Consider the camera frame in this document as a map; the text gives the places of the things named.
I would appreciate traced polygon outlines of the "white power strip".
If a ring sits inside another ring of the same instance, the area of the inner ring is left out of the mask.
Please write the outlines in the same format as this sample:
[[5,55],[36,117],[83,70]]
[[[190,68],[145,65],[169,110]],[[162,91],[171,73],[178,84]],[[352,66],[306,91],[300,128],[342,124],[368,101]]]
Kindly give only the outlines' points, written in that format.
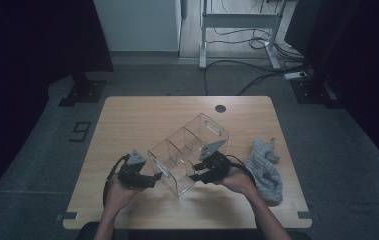
[[295,79],[301,79],[301,78],[305,78],[305,77],[307,77],[307,73],[304,71],[284,74],[284,79],[289,80],[289,81],[295,80]]

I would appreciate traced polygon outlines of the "person's dark clothing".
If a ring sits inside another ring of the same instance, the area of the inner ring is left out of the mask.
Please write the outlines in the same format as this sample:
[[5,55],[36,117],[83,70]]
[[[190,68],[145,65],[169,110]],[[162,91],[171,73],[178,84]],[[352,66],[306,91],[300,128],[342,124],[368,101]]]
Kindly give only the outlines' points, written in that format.
[[93,240],[98,230],[98,222],[89,222],[79,231],[75,240]]

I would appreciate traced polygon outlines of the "person's right hand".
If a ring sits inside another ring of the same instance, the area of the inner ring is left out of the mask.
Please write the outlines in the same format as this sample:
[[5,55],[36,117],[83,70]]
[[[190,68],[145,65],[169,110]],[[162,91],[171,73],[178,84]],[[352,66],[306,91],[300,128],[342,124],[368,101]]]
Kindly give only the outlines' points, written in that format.
[[225,178],[215,181],[216,185],[223,185],[229,190],[252,199],[257,194],[257,189],[251,179],[241,169],[231,167]]

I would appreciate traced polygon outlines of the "dark curtain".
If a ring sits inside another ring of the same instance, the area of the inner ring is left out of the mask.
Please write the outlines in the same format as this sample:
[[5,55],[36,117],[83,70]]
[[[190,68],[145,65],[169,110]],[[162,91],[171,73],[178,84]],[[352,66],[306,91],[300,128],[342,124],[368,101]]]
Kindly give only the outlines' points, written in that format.
[[297,0],[285,41],[379,149],[379,0]]
[[52,83],[111,68],[94,0],[0,0],[0,178],[44,111]]

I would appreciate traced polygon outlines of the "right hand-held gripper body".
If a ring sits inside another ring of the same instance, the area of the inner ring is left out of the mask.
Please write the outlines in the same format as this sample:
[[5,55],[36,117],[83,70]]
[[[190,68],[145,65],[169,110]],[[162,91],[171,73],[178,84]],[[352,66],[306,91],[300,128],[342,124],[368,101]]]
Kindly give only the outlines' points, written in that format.
[[206,169],[199,170],[199,175],[205,176],[208,183],[221,180],[229,172],[231,161],[219,151],[226,143],[225,139],[205,145],[199,156],[200,163],[206,164]]

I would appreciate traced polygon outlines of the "white metal desk frame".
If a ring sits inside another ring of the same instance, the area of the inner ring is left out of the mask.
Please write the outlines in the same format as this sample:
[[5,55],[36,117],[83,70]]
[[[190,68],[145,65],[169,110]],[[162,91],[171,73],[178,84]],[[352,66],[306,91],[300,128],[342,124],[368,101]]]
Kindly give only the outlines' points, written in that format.
[[282,0],[280,8],[275,13],[212,13],[208,11],[210,0],[200,0],[200,24],[201,42],[199,47],[199,68],[207,66],[207,42],[208,28],[257,28],[270,29],[271,36],[265,42],[265,51],[274,70],[280,69],[277,52],[274,48],[277,33],[283,19],[287,0]]

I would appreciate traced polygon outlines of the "white cabinet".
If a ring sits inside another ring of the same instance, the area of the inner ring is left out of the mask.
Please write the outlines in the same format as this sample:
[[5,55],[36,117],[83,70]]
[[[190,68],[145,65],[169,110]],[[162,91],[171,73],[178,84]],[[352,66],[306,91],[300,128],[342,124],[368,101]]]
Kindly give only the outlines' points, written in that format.
[[178,52],[181,0],[94,0],[110,51]]

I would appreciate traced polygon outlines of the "black stand base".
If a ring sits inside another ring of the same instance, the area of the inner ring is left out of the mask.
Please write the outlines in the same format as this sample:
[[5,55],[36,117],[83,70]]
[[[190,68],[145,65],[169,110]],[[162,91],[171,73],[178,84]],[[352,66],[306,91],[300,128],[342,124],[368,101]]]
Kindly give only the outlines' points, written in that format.
[[76,103],[98,103],[105,89],[105,80],[89,80],[84,72],[71,74],[73,86],[63,98],[60,107],[73,107]]
[[300,104],[322,104],[331,109],[343,107],[328,81],[292,80],[291,86]]

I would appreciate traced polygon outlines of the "grey striped cloth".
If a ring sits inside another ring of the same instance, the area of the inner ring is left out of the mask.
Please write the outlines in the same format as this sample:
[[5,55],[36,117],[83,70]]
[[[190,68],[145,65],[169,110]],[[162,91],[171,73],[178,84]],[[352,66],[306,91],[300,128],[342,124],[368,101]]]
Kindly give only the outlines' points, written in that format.
[[253,175],[258,191],[270,206],[283,201],[282,178],[276,167],[280,157],[274,154],[274,143],[274,138],[269,142],[254,138],[246,161],[246,168]]

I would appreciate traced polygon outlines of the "clear acrylic organizer box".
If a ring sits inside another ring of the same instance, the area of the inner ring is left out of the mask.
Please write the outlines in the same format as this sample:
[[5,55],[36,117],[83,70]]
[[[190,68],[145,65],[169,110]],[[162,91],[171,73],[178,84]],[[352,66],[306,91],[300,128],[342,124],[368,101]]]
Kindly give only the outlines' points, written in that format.
[[147,151],[155,174],[175,196],[182,196],[194,185],[192,175],[201,175],[207,169],[194,168],[201,164],[205,148],[219,142],[216,148],[225,154],[229,134],[209,116],[200,113],[196,118]]

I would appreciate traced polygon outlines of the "person's left hand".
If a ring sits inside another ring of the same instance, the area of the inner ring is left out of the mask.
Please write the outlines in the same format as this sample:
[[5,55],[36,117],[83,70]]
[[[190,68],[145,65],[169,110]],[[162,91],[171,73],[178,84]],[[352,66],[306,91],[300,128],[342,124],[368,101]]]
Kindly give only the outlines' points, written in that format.
[[118,179],[118,176],[114,174],[109,183],[104,211],[108,215],[116,216],[131,202],[134,196],[142,191],[142,188],[128,188],[124,186]]

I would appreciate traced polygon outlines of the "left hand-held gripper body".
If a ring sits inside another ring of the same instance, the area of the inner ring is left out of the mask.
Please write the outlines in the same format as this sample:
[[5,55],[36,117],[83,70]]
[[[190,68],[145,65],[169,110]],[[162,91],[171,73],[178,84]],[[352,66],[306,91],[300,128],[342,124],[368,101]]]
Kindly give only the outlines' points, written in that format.
[[128,188],[142,188],[145,181],[151,181],[150,176],[141,175],[140,171],[146,164],[146,159],[136,150],[133,150],[121,166],[118,179]]

